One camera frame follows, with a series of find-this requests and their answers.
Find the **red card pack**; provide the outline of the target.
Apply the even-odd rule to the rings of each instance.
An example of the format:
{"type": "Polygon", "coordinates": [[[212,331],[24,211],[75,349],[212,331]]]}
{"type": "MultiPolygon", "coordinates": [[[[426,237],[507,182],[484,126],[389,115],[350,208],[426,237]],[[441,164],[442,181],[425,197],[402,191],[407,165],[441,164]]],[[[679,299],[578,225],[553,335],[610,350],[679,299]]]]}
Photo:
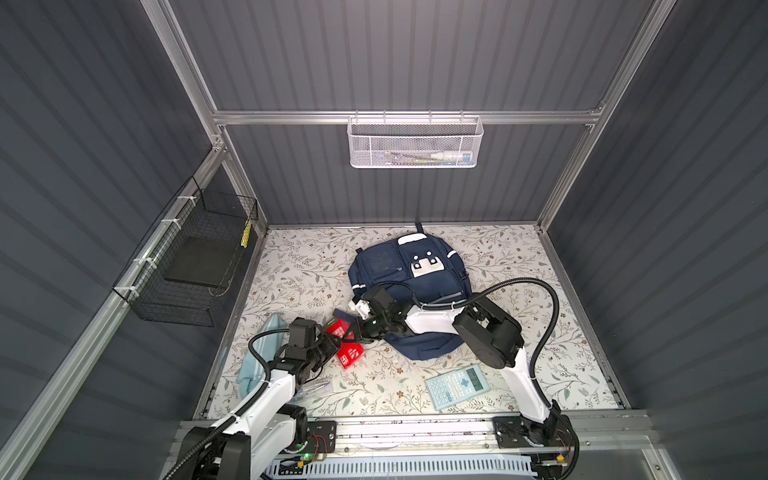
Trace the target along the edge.
{"type": "Polygon", "coordinates": [[[326,331],[341,340],[336,357],[345,370],[362,358],[365,349],[361,343],[354,342],[355,336],[349,322],[335,319],[326,327],[326,331]]]}

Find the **navy blue student backpack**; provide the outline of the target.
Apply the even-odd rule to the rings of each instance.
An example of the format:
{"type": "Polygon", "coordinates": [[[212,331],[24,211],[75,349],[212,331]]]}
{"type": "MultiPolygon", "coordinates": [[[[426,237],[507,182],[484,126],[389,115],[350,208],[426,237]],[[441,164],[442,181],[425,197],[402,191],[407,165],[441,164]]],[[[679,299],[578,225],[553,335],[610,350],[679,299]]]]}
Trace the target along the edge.
{"type": "MultiPolygon", "coordinates": [[[[358,248],[348,270],[348,278],[353,300],[377,284],[407,284],[413,291],[413,307],[458,303],[468,299],[472,293],[469,275],[460,255],[442,238],[425,232],[420,223],[416,224],[414,233],[365,249],[358,248]]],[[[372,342],[359,337],[359,320],[352,321],[354,339],[372,342]]],[[[384,341],[414,361],[439,358],[464,343],[456,333],[413,332],[411,337],[388,337],[384,341]]]]}

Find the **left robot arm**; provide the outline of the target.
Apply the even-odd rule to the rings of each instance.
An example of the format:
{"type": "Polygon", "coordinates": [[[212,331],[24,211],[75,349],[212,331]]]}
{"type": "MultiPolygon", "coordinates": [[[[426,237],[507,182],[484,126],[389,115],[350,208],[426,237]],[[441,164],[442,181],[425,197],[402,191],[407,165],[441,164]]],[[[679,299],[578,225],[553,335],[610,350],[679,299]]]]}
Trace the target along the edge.
{"type": "Polygon", "coordinates": [[[304,318],[251,337],[248,350],[263,378],[226,417],[190,430],[164,477],[261,478],[278,454],[306,442],[306,409],[291,399],[335,357],[342,340],[304,318]]]}

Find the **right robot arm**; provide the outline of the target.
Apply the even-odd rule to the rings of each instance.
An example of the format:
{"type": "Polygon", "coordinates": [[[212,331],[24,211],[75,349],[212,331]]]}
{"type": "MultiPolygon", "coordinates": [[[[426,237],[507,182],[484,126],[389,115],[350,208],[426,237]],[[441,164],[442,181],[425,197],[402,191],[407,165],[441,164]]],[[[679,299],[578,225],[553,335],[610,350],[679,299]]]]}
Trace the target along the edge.
{"type": "Polygon", "coordinates": [[[442,304],[416,299],[400,302],[388,292],[390,285],[375,285],[350,302],[360,315],[353,327],[355,342],[385,340],[411,360],[437,358],[465,344],[483,364],[502,372],[518,402],[528,439],[542,445],[554,437],[565,417],[559,405],[547,399],[535,375],[536,360],[559,316],[559,298],[551,285],[536,278],[514,278],[473,293],[466,300],[442,304]],[[491,293],[516,284],[541,287],[552,300],[551,319],[531,357],[524,350],[520,323],[489,298],[491,293]]]}

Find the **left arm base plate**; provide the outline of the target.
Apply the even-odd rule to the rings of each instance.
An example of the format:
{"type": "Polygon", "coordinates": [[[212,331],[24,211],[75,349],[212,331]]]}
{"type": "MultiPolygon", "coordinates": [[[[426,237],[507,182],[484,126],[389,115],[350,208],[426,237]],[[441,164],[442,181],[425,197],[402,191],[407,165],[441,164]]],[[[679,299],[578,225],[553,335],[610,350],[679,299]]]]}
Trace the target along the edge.
{"type": "Polygon", "coordinates": [[[330,454],[336,449],[338,423],[332,420],[310,421],[306,438],[303,442],[294,442],[282,451],[282,454],[313,456],[330,454]]]}

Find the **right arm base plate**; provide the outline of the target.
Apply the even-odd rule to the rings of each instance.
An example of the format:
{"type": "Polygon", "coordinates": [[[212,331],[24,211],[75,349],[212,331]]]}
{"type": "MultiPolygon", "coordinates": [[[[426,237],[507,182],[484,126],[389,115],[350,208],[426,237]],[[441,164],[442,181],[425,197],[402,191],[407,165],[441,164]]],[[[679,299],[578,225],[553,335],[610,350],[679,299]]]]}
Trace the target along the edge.
{"type": "Polygon", "coordinates": [[[522,415],[495,416],[493,432],[500,448],[562,447],[571,451],[578,444],[570,419],[551,414],[543,423],[522,415]]]}

